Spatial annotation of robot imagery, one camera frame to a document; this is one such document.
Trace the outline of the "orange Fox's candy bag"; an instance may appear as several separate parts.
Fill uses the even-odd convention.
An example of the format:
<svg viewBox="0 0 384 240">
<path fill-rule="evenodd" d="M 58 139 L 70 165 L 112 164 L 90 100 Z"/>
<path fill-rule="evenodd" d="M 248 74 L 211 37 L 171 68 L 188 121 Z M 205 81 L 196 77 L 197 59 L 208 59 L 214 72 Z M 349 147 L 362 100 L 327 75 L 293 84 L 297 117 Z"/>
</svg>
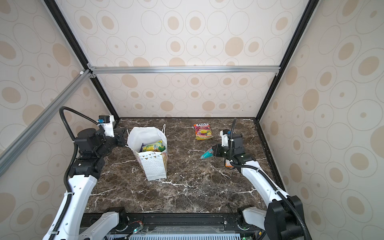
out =
<svg viewBox="0 0 384 240">
<path fill-rule="evenodd" d="M 227 169 L 234 169 L 235 167 L 231 165 L 231 162 L 229 160 L 224 159 L 224 165 Z"/>
</svg>

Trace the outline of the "Fox's mint blossom candy bag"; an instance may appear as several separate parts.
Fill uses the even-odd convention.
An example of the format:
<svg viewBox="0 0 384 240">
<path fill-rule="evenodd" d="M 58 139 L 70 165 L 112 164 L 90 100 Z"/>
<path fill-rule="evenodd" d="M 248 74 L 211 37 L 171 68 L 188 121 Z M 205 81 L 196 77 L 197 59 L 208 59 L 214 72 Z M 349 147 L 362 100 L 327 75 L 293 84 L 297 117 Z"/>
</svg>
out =
<svg viewBox="0 0 384 240">
<path fill-rule="evenodd" d="M 200 159 L 208 159 L 214 156 L 214 151 L 212 148 L 208 149 L 204 154 L 201 155 Z"/>
</svg>

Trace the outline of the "white paper bag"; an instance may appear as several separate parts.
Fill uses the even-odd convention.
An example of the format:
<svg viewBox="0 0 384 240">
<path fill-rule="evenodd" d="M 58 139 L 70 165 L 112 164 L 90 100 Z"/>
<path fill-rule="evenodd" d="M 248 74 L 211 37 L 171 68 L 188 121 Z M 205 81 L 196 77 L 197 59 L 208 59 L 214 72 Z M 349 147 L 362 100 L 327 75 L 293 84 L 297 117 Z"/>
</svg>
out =
<svg viewBox="0 0 384 240">
<path fill-rule="evenodd" d="M 145 150 L 146 146 L 158 142 L 161 142 L 163 151 Z M 148 181 L 167 177 L 168 143 L 165 125 L 161 130 L 155 127 L 132 128 L 128 134 L 127 147 L 133 152 Z"/>
</svg>

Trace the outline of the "Fox's fruits candy bag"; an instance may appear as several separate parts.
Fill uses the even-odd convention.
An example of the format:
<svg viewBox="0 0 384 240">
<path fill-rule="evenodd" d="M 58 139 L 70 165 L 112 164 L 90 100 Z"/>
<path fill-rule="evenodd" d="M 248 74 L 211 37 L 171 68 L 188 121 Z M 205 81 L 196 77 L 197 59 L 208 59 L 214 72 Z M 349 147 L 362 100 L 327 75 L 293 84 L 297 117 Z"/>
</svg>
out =
<svg viewBox="0 0 384 240">
<path fill-rule="evenodd" d="M 196 140 L 208 140 L 213 137 L 211 126 L 208 123 L 194 125 Z"/>
</svg>

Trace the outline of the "yellow green Fox's candy bag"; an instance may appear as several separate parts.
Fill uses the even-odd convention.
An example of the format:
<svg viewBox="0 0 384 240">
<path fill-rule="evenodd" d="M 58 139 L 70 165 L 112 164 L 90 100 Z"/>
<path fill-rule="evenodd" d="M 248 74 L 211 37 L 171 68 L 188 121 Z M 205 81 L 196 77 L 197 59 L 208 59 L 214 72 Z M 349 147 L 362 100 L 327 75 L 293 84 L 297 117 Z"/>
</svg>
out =
<svg viewBox="0 0 384 240">
<path fill-rule="evenodd" d="M 157 142 L 151 143 L 151 144 L 142 144 L 140 153 L 141 152 L 163 152 L 166 150 L 166 146 L 163 145 L 163 141 L 159 140 Z"/>
</svg>

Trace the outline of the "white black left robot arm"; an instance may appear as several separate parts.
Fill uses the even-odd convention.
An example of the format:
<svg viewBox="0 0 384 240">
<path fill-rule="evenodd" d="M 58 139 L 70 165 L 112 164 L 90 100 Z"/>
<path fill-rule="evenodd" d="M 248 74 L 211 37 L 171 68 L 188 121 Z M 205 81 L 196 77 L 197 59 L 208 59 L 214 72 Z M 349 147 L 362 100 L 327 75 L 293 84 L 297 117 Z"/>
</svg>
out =
<svg viewBox="0 0 384 240">
<path fill-rule="evenodd" d="M 126 128 L 113 130 L 85 129 L 75 137 L 75 154 L 64 176 L 67 191 L 45 240 L 102 240 L 111 230 L 123 231 L 129 218 L 123 207 L 107 209 L 82 233 L 81 222 L 93 188 L 100 179 L 105 157 L 115 147 L 125 147 Z"/>
</svg>

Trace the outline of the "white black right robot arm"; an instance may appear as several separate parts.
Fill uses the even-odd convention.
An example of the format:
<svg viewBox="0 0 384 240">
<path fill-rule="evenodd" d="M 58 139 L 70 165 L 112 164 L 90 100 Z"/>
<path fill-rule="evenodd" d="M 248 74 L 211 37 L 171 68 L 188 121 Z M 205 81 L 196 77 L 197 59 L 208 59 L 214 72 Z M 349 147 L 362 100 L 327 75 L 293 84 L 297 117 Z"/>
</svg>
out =
<svg viewBox="0 0 384 240">
<path fill-rule="evenodd" d="M 297 196 L 282 190 L 261 168 L 258 161 L 245 152 L 243 136 L 231 130 L 220 132 L 221 143 L 209 153 L 224 159 L 225 167 L 238 170 L 260 194 L 267 210 L 257 207 L 238 209 L 238 227 L 247 230 L 257 227 L 271 240 L 310 240 L 303 204 Z"/>
</svg>

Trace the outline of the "silver aluminium back rail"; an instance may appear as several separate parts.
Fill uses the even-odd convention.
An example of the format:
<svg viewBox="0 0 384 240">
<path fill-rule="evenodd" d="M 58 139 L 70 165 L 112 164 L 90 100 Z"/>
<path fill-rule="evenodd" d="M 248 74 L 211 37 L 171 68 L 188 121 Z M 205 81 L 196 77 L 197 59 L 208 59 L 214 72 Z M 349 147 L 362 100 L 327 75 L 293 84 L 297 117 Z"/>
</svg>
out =
<svg viewBox="0 0 384 240">
<path fill-rule="evenodd" d="M 95 74 L 278 73 L 279 66 L 92 67 Z"/>
</svg>

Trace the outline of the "silver aluminium rail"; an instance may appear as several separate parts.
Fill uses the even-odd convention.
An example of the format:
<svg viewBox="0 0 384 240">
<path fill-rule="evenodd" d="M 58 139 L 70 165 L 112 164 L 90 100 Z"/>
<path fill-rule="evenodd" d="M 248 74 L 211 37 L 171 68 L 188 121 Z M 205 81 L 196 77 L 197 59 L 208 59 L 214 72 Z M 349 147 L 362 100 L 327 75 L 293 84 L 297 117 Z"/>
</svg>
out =
<svg viewBox="0 0 384 240">
<path fill-rule="evenodd" d="M 278 73 L 279 66 L 92 67 L 95 74 Z"/>
<path fill-rule="evenodd" d="M 8 170 L 32 140 L 59 112 L 59 108 L 69 100 L 83 81 L 90 78 L 90 74 L 90 70 L 83 70 L 83 73 L 79 74 L 2 153 L 1 175 Z"/>
</svg>

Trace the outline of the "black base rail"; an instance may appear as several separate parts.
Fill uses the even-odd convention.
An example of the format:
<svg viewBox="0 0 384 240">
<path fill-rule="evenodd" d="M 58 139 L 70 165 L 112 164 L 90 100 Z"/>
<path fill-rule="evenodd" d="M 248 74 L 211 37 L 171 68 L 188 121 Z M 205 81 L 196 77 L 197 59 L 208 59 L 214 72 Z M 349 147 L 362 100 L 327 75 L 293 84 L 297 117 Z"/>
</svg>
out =
<svg viewBox="0 0 384 240">
<path fill-rule="evenodd" d="M 236 213 L 126 213 L 127 222 L 107 231 L 104 240 L 303 240 L 296 218 L 247 223 Z"/>
</svg>

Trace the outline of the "silver aluminium left rail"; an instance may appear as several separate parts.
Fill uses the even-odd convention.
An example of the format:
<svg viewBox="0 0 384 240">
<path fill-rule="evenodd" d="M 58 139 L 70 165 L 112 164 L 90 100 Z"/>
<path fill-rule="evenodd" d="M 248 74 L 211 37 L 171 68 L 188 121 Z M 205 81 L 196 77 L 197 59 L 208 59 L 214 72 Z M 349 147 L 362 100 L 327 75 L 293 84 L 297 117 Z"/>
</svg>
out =
<svg viewBox="0 0 384 240">
<path fill-rule="evenodd" d="M 1 175 L 8 170 L 32 140 L 59 112 L 59 108 L 69 100 L 83 81 L 90 78 L 90 74 L 90 70 L 83 70 L 83 73 L 79 74 L 2 153 Z"/>
</svg>

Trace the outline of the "black corner frame post left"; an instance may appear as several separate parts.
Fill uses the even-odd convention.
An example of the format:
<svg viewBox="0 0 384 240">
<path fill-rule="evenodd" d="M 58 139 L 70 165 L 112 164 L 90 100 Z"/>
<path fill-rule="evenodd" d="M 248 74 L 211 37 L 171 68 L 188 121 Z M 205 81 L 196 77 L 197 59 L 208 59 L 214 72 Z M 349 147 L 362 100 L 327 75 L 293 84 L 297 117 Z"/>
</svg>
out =
<svg viewBox="0 0 384 240">
<path fill-rule="evenodd" d="M 114 116 L 115 121 L 118 122 L 120 120 L 120 116 L 118 115 L 117 111 L 112 105 L 111 100 L 107 96 L 106 91 L 104 90 L 102 84 L 100 83 L 98 77 L 96 74 L 93 73 L 91 70 L 91 64 L 88 61 L 82 47 L 80 46 L 77 38 L 75 37 L 73 31 L 71 30 L 71 27 L 69 26 L 67 20 L 65 19 L 64 15 L 62 14 L 61 10 L 59 9 L 59 5 L 56 3 L 56 1 L 49 1 L 44 0 L 43 3 L 48 8 L 48 11 L 52 15 L 53 19 L 55 20 L 56 24 L 58 25 L 59 29 L 63 33 L 65 39 L 67 40 L 68 44 L 72 48 L 75 56 L 79 60 L 81 66 L 85 70 L 89 70 L 91 72 L 90 80 L 93 83 L 94 87 L 96 88 L 98 94 L 100 95 L 103 103 L 106 105 L 107 109 L 110 111 L 110 113 Z"/>
</svg>

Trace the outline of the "black corner frame post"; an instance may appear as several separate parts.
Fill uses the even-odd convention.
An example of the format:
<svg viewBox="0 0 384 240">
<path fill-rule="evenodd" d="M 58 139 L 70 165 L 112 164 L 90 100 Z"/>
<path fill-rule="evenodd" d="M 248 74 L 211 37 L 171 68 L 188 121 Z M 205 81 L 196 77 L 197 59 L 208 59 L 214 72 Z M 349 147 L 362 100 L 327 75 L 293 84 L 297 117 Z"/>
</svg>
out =
<svg viewBox="0 0 384 240">
<path fill-rule="evenodd" d="M 262 102 L 262 105 L 260 107 L 260 110 L 256 116 L 256 122 L 259 123 L 262 116 L 264 115 L 273 95 L 274 95 L 274 92 L 277 88 L 277 86 L 279 85 L 279 82 L 281 80 L 281 78 L 283 77 L 283 74 L 284 72 L 286 71 L 287 67 L 288 67 L 288 64 L 290 63 L 291 59 L 292 59 L 292 56 L 310 22 L 310 19 L 311 17 L 313 16 L 315 10 L 316 10 L 316 7 L 318 6 L 319 4 L 319 0 L 310 0 L 308 1 L 308 4 L 304 10 L 304 13 L 303 15 L 301 16 L 300 18 L 300 21 L 298 23 L 298 26 L 293 34 L 293 37 L 288 45 L 288 48 L 284 54 L 284 57 L 282 59 L 282 62 L 280 64 L 280 70 L 279 72 L 277 73 L 277 75 L 274 77 L 268 91 L 267 91 L 267 94 Z"/>
<path fill-rule="evenodd" d="M 115 121 L 118 122 L 120 120 L 120 116 L 118 115 L 117 111 L 112 105 L 111 100 L 107 96 L 106 91 L 104 90 L 102 84 L 100 83 L 98 77 L 96 74 L 93 73 L 91 70 L 91 64 L 88 61 L 82 47 L 80 46 L 77 38 L 75 37 L 73 31 L 71 30 L 71 27 L 69 26 L 67 20 L 65 19 L 64 15 L 62 14 L 61 10 L 59 9 L 59 5 L 56 3 L 56 1 L 49 1 L 44 0 L 43 3 L 48 8 L 48 11 L 52 15 L 53 19 L 55 20 L 56 24 L 58 25 L 59 29 L 63 33 L 65 39 L 67 40 L 68 44 L 72 48 L 75 56 L 79 60 L 81 66 L 85 70 L 89 70 L 91 72 L 90 80 L 93 83 L 94 87 L 96 88 L 98 94 L 100 95 L 103 103 L 106 105 L 107 109 L 110 111 L 110 113 L 114 116 Z"/>
</svg>

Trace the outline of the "black corner frame post right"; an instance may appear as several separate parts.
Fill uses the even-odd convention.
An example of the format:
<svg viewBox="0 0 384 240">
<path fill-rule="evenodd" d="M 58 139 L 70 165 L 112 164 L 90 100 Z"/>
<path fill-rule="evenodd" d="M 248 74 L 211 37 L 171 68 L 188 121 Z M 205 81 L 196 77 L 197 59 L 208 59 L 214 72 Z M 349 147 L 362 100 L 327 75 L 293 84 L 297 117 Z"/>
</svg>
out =
<svg viewBox="0 0 384 240">
<path fill-rule="evenodd" d="M 288 67 L 288 64 L 290 63 L 291 59 L 292 59 L 292 56 L 310 22 L 310 19 L 311 17 L 313 16 L 315 10 L 316 10 L 316 7 L 318 6 L 319 4 L 319 0 L 310 0 L 308 1 L 308 4 L 304 10 L 304 13 L 303 15 L 301 16 L 300 18 L 300 21 L 298 23 L 298 26 L 293 34 L 293 37 L 288 45 L 288 48 L 284 54 L 284 57 L 282 59 L 282 62 L 280 64 L 280 70 L 279 72 L 277 73 L 277 75 L 274 77 L 268 91 L 267 91 L 267 94 L 262 102 L 262 105 L 260 107 L 260 110 L 256 116 L 256 122 L 259 123 L 262 116 L 264 115 L 273 95 L 274 95 L 274 92 L 277 88 L 277 86 L 279 85 L 279 82 L 281 80 L 281 78 L 283 77 L 283 74 L 284 72 L 286 71 L 287 67 Z"/>
</svg>

